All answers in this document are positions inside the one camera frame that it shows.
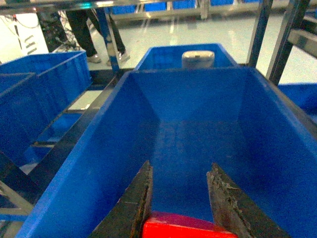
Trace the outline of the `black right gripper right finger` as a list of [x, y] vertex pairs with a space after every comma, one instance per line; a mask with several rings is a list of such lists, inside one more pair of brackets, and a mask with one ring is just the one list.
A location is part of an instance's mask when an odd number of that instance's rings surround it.
[[217, 164], [207, 172], [213, 221], [240, 238], [288, 238], [275, 223]]

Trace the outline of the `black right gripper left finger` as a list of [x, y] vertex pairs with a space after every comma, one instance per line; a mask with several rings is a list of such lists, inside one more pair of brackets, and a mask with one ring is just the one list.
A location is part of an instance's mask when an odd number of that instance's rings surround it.
[[90, 238], [139, 238], [151, 213], [153, 167], [145, 161], [111, 211]]

